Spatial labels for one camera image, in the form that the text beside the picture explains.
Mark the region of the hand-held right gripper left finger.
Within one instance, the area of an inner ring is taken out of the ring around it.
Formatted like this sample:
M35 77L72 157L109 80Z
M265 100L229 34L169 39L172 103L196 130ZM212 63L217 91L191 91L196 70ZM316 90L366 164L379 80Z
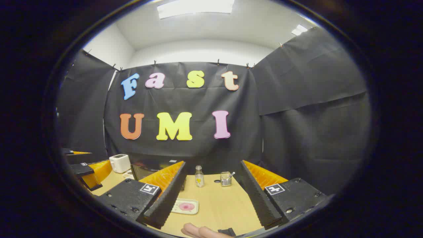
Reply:
M180 161L141 180L125 179L98 199L128 220L161 229L186 175L186 163Z

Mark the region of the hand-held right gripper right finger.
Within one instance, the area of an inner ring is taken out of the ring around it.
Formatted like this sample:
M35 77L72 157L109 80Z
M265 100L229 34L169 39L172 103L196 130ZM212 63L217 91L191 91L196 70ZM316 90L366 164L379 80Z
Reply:
M249 196L264 229L296 220L327 199L302 178L288 180L245 160L235 178Z

